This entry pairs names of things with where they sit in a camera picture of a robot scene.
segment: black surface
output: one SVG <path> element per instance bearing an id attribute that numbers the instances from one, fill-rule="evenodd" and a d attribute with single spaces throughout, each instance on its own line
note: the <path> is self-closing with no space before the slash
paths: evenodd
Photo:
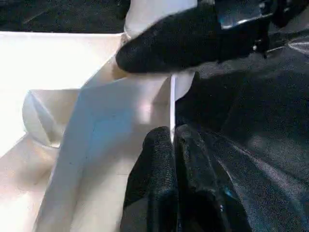
<path id="1" fill-rule="evenodd" d="M 0 6 L 0 30 L 120 33 L 115 0 L 20 0 Z"/>

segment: gloved hand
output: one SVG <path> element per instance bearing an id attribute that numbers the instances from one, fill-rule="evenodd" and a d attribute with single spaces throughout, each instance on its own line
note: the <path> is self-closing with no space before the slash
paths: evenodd
<path id="1" fill-rule="evenodd" d="M 123 46 L 116 61 L 130 73 L 179 71 L 218 60 L 220 38 L 214 6 L 203 3 L 161 19 Z"/>
<path id="2" fill-rule="evenodd" d="M 116 55 L 118 66 L 129 73 L 181 71 L 205 62 L 246 57 L 268 50 L 268 26 L 279 27 L 299 13 L 309 0 L 256 1 L 203 0 L 197 7 L 159 20 Z M 130 0 L 118 0 L 122 18 Z"/>
<path id="3" fill-rule="evenodd" d="M 128 178 L 120 231 L 251 231 L 204 133 L 188 125 L 177 128 L 175 150 L 168 128 L 148 133 Z"/>

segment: finger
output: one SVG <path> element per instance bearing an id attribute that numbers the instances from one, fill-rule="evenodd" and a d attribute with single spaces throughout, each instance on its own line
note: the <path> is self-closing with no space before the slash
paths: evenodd
<path id="1" fill-rule="evenodd" d="M 217 60 L 219 33 L 214 6 L 203 3 L 158 21 L 124 45 L 116 61 L 130 73 L 184 70 Z"/>

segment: white surface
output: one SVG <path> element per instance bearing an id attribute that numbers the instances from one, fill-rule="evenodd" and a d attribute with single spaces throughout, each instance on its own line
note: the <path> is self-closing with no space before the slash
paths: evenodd
<path id="1" fill-rule="evenodd" d="M 66 129 L 35 231 L 118 230 L 127 176 L 144 137 L 170 125 L 170 78 L 85 87 Z"/>
<path id="2" fill-rule="evenodd" d="M 0 32 L 0 157 L 24 133 L 30 89 L 80 88 L 116 52 L 120 34 Z"/>
<path id="3" fill-rule="evenodd" d="M 0 159 L 0 231 L 32 231 L 56 152 L 26 135 Z"/>

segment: black fabric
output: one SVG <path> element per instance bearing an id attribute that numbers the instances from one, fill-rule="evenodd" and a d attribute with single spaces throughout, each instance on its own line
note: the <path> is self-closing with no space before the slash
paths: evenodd
<path id="1" fill-rule="evenodd" d="M 2 1 L 2 31 L 120 33 L 124 28 L 126 7 L 116 0 Z"/>
<path id="2" fill-rule="evenodd" d="M 176 102 L 171 231 L 309 231 L 308 41 L 200 68 Z"/>

